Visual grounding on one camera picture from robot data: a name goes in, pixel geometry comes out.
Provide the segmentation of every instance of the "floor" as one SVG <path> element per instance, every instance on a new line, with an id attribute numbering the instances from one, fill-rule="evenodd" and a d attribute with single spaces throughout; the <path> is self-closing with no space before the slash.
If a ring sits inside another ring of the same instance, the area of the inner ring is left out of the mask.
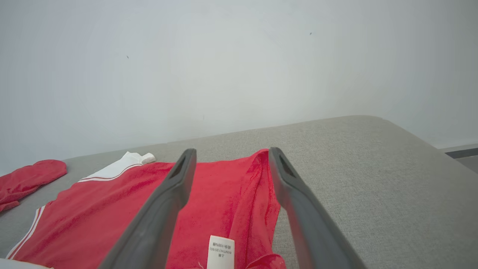
<path id="1" fill-rule="evenodd" d="M 465 157 L 455 160 L 459 161 L 462 165 L 478 173 L 478 156 Z"/>

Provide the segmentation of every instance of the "care label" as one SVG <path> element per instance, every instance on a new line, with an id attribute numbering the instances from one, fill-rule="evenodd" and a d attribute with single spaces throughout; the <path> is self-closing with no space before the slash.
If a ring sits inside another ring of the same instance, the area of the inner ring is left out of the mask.
<path id="1" fill-rule="evenodd" d="M 211 235 L 207 269 L 234 269 L 234 240 Z"/>

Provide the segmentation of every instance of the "wall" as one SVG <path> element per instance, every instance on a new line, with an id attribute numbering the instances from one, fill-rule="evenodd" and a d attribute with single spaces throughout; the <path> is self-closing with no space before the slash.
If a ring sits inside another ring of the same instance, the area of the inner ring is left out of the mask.
<path id="1" fill-rule="evenodd" d="M 478 143 L 478 4 L 0 3 L 0 169 L 369 114 Z"/>

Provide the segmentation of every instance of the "red and white striped trim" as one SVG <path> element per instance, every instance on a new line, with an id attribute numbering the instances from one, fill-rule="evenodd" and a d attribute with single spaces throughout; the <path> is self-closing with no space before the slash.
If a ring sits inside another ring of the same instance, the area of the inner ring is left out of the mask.
<path id="1" fill-rule="evenodd" d="M 80 181 L 78 181 L 78 182 L 86 182 L 86 181 L 110 181 L 110 180 L 113 180 L 113 179 L 118 178 L 118 177 L 121 176 L 124 172 L 126 172 L 126 170 L 128 170 L 128 169 L 130 169 L 130 168 L 133 168 L 133 167 L 135 167 L 135 166 L 142 166 L 142 164 L 133 164 L 133 165 L 130 165 L 130 166 L 126 167 L 119 175 L 114 176 L 114 177 L 112 177 L 112 178 L 92 177 L 92 178 L 80 179 Z"/>
<path id="2" fill-rule="evenodd" d="M 35 232 L 36 226 L 38 225 L 38 221 L 40 220 L 40 217 L 43 214 L 44 209 L 45 209 L 45 206 L 42 206 L 35 211 L 35 218 L 33 219 L 33 223 L 32 223 L 32 226 L 30 227 L 30 230 L 23 237 L 23 239 L 20 240 L 20 242 L 18 242 L 17 245 L 15 245 L 10 250 L 10 252 L 8 253 L 8 255 L 6 257 L 7 259 L 13 259 L 15 257 L 15 255 L 18 253 L 18 251 L 20 250 L 20 248 L 25 244 L 25 242 L 28 241 L 28 239 L 30 239 L 30 237 L 32 237 L 33 233 Z"/>

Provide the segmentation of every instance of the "red garment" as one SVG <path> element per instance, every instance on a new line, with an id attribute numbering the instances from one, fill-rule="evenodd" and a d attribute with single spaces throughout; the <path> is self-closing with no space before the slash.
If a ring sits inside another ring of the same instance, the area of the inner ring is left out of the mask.
<path id="1" fill-rule="evenodd" d="M 131 167 L 109 181 L 85 181 L 36 213 L 7 258 L 55 269 L 97 268 L 174 163 Z M 235 240 L 235 268 L 285 268 L 272 252 L 279 214 L 268 151 L 198 163 L 188 204 L 178 215 L 167 268 L 206 268 L 209 237 Z"/>
<path id="2" fill-rule="evenodd" d="M 0 212 L 19 205 L 18 200 L 65 174 L 64 162 L 44 160 L 0 177 Z"/>

